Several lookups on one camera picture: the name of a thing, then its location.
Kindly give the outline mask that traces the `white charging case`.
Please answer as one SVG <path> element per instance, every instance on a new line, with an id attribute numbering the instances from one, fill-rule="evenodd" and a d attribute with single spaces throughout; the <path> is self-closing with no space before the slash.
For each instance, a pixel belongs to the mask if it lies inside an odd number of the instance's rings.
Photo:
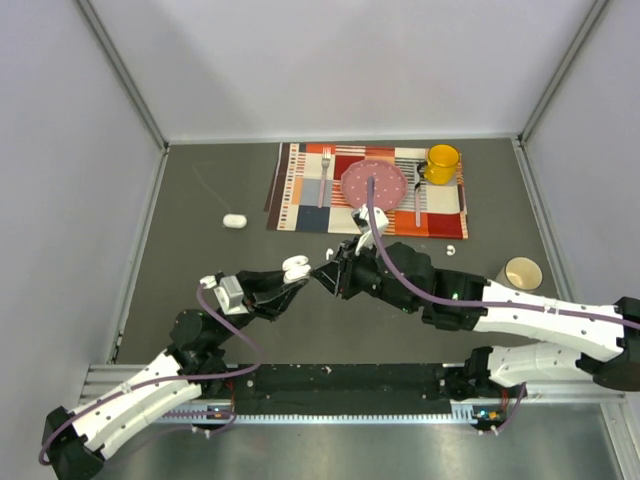
<path id="1" fill-rule="evenodd" d="M 290 284 L 308 278 L 311 270 L 312 267 L 307 256 L 296 255 L 289 257 L 282 263 L 283 281 L 285 284 Z"/>

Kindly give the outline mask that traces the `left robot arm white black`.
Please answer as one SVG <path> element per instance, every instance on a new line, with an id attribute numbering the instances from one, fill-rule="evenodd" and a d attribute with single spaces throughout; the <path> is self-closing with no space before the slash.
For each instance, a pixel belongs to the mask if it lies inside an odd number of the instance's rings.
<path id="1" fill-rule="evenodd" d="M 257 370 L 259 361 L 228 368 L 222 344 L 237 337 L 258 352 L 243 328 L 256 318 L 282 315 L 310 273 L 310 266 L 298 266 L 201 278 L 199 306 L 177 316 L 166 349 L 97 399 L 47 415 L 39 463 L 59 479 L 92 479 L 127 441 L 159 418 L 190 400 L 216 396 L 227 380 Z"/>

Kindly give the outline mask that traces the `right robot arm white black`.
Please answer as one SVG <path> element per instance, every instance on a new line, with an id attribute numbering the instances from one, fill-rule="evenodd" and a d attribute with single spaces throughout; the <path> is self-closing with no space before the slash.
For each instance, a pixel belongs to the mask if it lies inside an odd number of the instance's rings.
<path id="1" fill-rule="evenodd" d="M 313 277 L 344 300 L 366 293 L 447 331 L 506 333 L 523 347 L 481 347 L 465 362 L 469 388 L 487 396 L 525 382 L 592 380 L 639 389 L 639 302 L 571 303 L 517 291 L 482 276 L 439 269 L 396 242 L 383 251 L 343 243 Z"/>

